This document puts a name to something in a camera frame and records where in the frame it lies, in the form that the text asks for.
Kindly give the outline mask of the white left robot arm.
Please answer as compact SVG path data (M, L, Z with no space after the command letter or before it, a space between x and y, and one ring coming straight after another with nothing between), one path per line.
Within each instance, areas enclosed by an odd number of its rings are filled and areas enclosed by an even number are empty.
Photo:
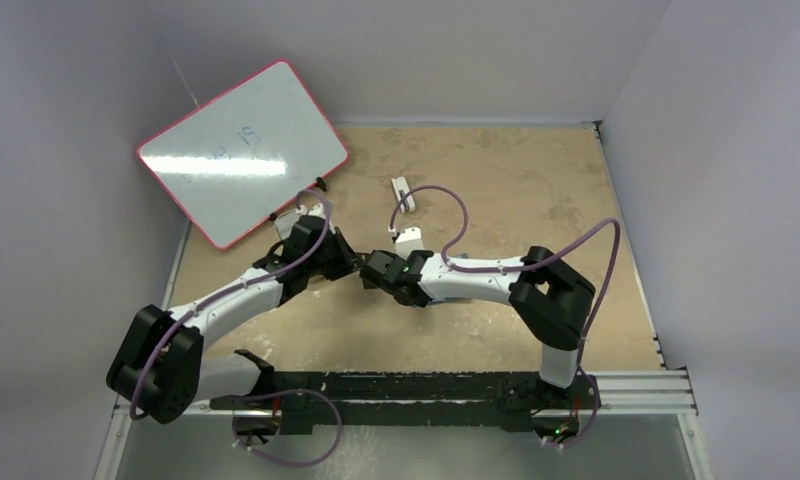
M247 351L205 360L217 341L303 292L314 277L334 281L361 269L357 253L320 205L301 207L268 253L224 287L184 305L148 305L134 316L106 374L135 418L161 424L192 403L236 395L248 408L273 399L269 368Z

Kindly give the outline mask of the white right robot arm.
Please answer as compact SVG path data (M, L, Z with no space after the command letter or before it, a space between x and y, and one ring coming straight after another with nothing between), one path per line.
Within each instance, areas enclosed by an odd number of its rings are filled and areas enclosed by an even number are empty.
M364 257L360 278L365 287L378 288L404 306L461 299L512 307L541 343L540 399L560 407L575 396L581 339L596 290L549 249L532 246L524 255L503 259L374 250Z

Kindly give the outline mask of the white whiteboard eraser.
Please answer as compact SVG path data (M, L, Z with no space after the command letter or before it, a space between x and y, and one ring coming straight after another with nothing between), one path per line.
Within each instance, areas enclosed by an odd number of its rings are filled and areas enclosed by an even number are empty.
M407 179L404 176L394 177L390 180L390 184L398 202L401 213L411 213L416 209L416 204L412 194L411 188Z

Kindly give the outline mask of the pink framed whiteboard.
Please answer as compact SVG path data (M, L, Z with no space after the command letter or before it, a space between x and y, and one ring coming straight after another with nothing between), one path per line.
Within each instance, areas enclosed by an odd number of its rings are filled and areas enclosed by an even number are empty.
M297 71L278 60L142 142L137 155L225 250L349 153Z

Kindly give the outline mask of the black mounting base plate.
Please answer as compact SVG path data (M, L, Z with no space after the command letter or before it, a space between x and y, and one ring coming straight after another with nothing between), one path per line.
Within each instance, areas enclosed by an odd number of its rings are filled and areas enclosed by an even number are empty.
M568 388L534 371L285 372L246 397L211 400L236 414L239 434L308 435L317 426L497 427L563 441L601 405L594 377Z

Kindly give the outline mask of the aluminium frame rail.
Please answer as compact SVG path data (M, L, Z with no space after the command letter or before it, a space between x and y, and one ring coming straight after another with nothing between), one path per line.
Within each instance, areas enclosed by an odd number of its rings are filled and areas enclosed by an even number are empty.
M695 406L690 382L682 371L612 372L589 376L595 378L599 389L599 414L677 414L689 413ZM210 412L235 414L230 410L211 409L211 400L192 403L180 416Z

